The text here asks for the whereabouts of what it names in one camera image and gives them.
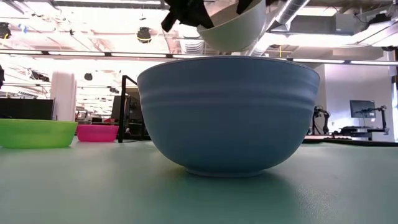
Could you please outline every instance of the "bowl base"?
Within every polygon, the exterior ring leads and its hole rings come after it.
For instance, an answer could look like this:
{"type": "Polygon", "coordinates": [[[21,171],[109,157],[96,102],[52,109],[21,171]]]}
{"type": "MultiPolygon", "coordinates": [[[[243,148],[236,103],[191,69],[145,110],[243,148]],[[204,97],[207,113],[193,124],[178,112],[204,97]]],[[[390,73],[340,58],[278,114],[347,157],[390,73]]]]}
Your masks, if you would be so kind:
{"type": "Polygon", "coordinates": [[[200,175],[204,177],[220,177],[220,178],[244,178],[244,177],[254,177],[262,174],[262,170],[254,172],[208,172],[185,168],[185,170],[194,175],[200,175]]]}

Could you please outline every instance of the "teal tabletop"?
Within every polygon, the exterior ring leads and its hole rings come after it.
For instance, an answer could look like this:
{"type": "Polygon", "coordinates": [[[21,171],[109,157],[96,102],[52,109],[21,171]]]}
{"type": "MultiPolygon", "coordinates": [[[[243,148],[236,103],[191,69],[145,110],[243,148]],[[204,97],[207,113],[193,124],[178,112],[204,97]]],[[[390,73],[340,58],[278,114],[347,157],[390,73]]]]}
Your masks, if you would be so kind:
{"type": "Polygon", "coordinates": [[[188,174],[151,142],[0,149],[1,224],[398,223],[398,149],[303,145],[258,177],[188,174]]]}

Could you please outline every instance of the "wall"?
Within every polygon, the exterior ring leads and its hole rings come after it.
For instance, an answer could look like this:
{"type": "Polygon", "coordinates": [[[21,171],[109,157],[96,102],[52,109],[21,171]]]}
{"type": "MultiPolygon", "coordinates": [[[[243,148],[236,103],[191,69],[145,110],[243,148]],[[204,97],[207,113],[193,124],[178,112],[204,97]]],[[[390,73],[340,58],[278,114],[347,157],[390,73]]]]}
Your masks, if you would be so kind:
{"type": "MultiPolygon", "coordinates": [[[[388,67],[357,66],[357,65],[322,65],[325,74],[325,92],[322,86],[319,92],[320,104],[323,94],[326,98],[326,109],[331,113],[329,129],[339,131],[344,126],[362,126],[363,119],[351,118],[350,100],[374,100],[376,107],[386,105],[387,127],[389,135],[374,133],[375,141],[394,141],[394,130],[391,106],[391,77],[388,67]]],[[[375,121],[366,119],[366,126],[381,127],[381,114],[377,113],[375,121]]]]}

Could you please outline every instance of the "bowl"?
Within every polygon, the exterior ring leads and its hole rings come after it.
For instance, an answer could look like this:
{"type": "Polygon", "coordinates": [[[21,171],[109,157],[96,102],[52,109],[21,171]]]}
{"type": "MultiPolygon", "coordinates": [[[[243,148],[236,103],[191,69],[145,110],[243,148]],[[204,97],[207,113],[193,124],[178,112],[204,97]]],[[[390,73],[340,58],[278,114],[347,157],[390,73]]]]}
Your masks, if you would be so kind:
{"type": "Polygon", "coordinates": [[[202,39],[212,48],[222,52],[242,51],[259,37],[266,21],[265,0],[253,0],[240,15],[236,13],[237,6],[232,4],[212,15],[213,28],[197,27],[202,39]]]}
{"type": "Polygon", "coordinates": [[[187,171],[250,177],[302,143],[319,75],[262,57],[202,57],[156,65],[138,79],[144,121],[159,151],[187,171]]]}
{"type": "Polygon", "coordinates": [[[0,146],[10,149],[68,147],[77,123],[33,119],[0,119],[0,146]]]}
{"type": "Polygon", "coordinates": [[[118,130],[119,126],[79,124],[77,138],[82,142],[113,142],[118,130]]]}

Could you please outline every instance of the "white bowl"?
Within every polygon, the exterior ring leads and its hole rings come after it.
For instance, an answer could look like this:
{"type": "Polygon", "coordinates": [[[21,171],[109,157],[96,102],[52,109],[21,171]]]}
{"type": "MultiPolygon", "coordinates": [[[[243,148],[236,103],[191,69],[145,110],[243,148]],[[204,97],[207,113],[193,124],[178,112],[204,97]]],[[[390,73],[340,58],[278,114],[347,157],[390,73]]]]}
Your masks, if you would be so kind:
{"type": "Polygon", "coordinates": [[[266,21],[265,0],[253,0],[249,7],[237,14],[238,4],[232,4],[212,15],[214,27],[198,26],[202,39],[221,52],[238,52],[249,47],[260,35],[266,21]]]}

